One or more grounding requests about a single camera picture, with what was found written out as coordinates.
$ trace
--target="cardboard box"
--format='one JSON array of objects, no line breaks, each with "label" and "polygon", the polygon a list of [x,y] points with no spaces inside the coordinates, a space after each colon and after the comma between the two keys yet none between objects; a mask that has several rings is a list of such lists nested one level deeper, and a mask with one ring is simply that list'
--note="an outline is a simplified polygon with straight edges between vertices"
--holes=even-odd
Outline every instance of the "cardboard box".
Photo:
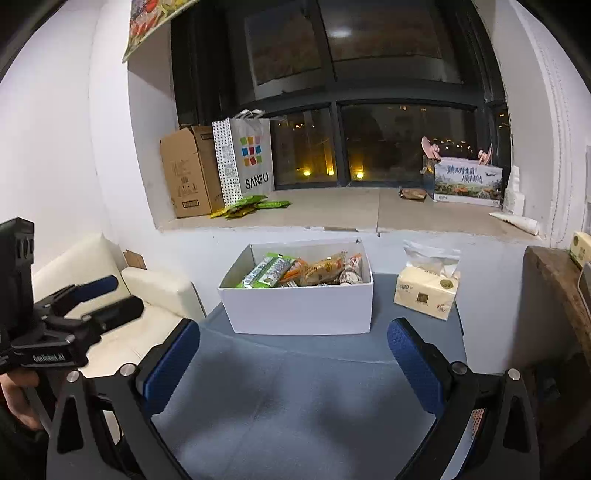
[{"label": "cardboard box", "polygon": [[163,138],[160,156],[177,218],[223,208],[212,127],[183,128]]},{"label": "cardboard box", "polygon": [[579,268],[583,268],[585,263],[591,262],[591,235],[575,232],[573,241],[570,243],[569,254]]},{"label": "cardboard box", "polygon": [[[358,285],[294,288],[234,288],[267,252],[314,263],[339,251],[362,254]],[[218,292],[236,333],[258,335],[346,335],[371,327],[374,278],[360,240],[307,241],[248,245],[234,262]]]},{"label": "cardboard box", "polygon": [[424,187],[433,201],[500,206],[502,168],[454,157],[435,162],[423,156],[423,163]]}]

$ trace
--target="white bottle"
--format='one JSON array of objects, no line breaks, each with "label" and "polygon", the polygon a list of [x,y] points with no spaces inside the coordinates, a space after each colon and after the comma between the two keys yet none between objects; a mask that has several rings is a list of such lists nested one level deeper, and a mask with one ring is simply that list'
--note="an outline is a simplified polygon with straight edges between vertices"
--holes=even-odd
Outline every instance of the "white bottle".
[{"label": "white bottle", "polygon": [[519,191],[519,167],[513,165],[509,175],[509,183],[505,189],[503,212],[509,215],[523,216],[525,195]]}]

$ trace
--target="brown cardboard box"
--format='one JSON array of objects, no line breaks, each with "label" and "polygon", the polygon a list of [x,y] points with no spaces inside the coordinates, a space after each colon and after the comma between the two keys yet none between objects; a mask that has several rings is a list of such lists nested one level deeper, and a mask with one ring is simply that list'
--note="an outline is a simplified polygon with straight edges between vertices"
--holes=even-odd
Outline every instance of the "brown cardboard box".
[{"label": "brown cardboard box", "polygon": [[163,138],[160,156],[177,218],[223,208],[212,127],[196,125]]}]

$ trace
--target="dark glass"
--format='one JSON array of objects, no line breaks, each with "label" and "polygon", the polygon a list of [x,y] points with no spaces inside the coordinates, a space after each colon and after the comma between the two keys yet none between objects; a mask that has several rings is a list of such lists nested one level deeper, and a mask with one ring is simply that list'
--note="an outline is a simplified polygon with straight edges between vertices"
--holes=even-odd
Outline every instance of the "dark glass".
[{"label": "dark glass", "polygon": [[404,77],[461,83],[431,0],[320,0],[339,79]]},{"label": "dark glass", "polygon": [[476,158],[473,112],[430,105],[342,107],[351,180],[423,182],[421,139],[439,145],[442,157]]},{"label": "dark glass", "polygon": [[271,121],[276,185],[336,182],[335,149],[327,108]]},{"label": "dark glass", "polygon": [[320,68],[305,2],[289,2],[248,16],[246,39],[256,85]]},{"label": "dark glass", "polygon": [[492,162],[499,166],[511,166],[511,122],[507,106],[497,109],[495,115],[496,134],[498,135],[498,151],[492,157]]}]

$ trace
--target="wooden shelf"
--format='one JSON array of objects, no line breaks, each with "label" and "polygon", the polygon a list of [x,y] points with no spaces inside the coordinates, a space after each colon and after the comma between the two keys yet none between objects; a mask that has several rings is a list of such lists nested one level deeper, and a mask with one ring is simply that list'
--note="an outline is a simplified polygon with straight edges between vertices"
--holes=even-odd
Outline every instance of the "wooden shelf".
[{"label": "wooden shelf", "polygon": [[591,368],[591,319],[577,290],[581,271],[571,260],[568,250],[528,247],[525,250],[525,258],[556,292]]}]

